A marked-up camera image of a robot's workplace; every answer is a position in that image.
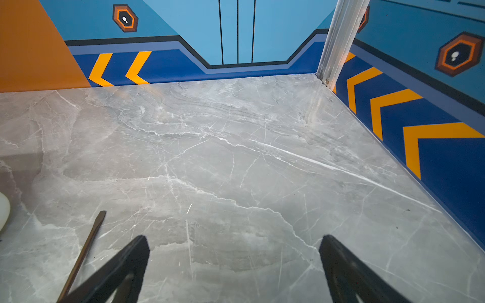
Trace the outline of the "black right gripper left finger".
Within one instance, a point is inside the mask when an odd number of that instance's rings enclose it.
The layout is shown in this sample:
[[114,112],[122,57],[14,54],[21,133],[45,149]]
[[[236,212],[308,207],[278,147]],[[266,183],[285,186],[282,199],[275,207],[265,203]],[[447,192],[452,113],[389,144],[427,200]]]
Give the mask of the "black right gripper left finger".
[[149,254],[147,238],[136,236],[61,302],[137,302]]

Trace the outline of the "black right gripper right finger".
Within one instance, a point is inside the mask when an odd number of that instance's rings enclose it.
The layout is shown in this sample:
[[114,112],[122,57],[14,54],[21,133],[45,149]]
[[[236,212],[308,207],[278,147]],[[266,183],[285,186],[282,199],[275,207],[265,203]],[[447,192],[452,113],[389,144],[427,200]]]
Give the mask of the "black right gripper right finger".
[[333,302],[409,302],[336,237],[323,236],[319,254]]

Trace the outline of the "yellow black handled screwdriver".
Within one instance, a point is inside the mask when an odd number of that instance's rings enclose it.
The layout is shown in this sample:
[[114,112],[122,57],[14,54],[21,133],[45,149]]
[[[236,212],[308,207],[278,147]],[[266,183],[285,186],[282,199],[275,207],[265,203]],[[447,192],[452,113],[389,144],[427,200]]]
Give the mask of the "yellow black handled screwdriver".
[[105,210],[100,211],[97,218],[95,219],[95,222],[93,223],[92,229],[87,237],[87,240],[85,241],[82,247],[82,250],[80,251],[80,254],[77,257],[77,260],[69,274],[69,277],[66,283],[64,284],[64,287],[61,293],[59,294],[57,302],[61,302],[69,294],[71,287],[74,284],[74,281],[78,275],[78,272],[80,271],[81,266],[86,256],[88,255],[90,248],[93,245],[94,239],[97,236],[99,229],[101,228],[101,225],[106,217],[106,213],[107,212]]

